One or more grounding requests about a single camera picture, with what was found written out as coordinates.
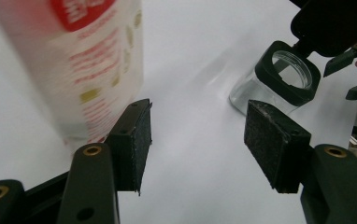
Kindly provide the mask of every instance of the white surface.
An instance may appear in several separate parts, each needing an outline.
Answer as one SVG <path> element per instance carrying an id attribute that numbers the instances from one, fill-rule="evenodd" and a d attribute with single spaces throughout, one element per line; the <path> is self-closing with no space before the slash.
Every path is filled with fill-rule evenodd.
<path id="1" fill-rule="evenodd" d="M 295 43 L 290 1 L 143 2 L 145 83 L 153 145 L 142 195 L 120 192 L 121 223 L 305 223 L 297 195 L 272 190 L 243 144 L 245 118 L 228 103 L 274 40 Z M 326 59 L 310 60 L 323 71 Z M 70 165 L 70 152 L 32 101 L 0 33 L 0 179 L 29 189 Z M 357 102 L 345 101 L 357 69 L 321 80 L 314 101 L 291 116 L 311 145 L 346 147 Z"/>

